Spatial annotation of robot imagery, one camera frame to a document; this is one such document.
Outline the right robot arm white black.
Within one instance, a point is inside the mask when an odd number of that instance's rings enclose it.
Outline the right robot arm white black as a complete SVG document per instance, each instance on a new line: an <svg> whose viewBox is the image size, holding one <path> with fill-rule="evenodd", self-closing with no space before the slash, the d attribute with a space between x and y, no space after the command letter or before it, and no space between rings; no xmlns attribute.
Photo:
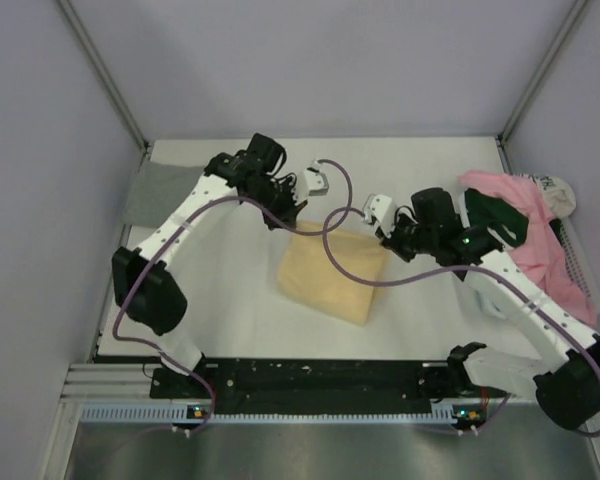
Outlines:
<svg viewBox="0 0 600 480"><path fill-rule="evenodd" d="M600 414L600 334L564 310L513 261L501 237L454 206L442 188L411 197L409 214L385 195L370 196L366 220L381 245L409 262L429 255L492 305L535 348L536 358L480 342L454 347L446 380L467 396L491 387L534 400L559 427L576 431Z"/></svg>

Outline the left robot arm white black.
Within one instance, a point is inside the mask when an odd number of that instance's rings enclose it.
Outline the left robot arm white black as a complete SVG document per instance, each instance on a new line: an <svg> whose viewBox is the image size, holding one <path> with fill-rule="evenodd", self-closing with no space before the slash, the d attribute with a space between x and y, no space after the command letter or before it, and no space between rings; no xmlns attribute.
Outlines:
<svg viewBox="0 0 600 480"><path fill-rule="evenodd" d="M147 327L150 336L123 335L157 351L174 370L172 384L185 396L206 387L207 374L196 366L203 357L185 324L189 302L178 283L185 261L230 213L254 202L264 208L261 218L268 229L293 229L297 216L315 194L327 191L318 164L298 173L278 174L286 151L275 140L256 133L247 148L234 154L221 152L204 167L192 190L167 219L137 247L119 248L112 257L114 299L119 318L128 317Z"/></svg>

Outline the yellow t shirt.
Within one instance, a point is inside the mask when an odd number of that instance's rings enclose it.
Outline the yellow t shirt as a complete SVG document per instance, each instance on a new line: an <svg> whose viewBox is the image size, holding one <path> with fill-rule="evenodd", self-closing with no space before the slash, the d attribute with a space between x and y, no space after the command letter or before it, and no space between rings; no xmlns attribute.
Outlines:
<svg viewBox="0 0 600 480"><path fill-rule="evenodd" d="M355 282L330 262L322 238L315 233L321 226L300 221L299 235L293 234L277 268L279 291L289 299L363 327L368 321L376 288ZM374 238L337 229L328 235L333 257L349 273L364 280L383 279L389 252Z"/></svg>

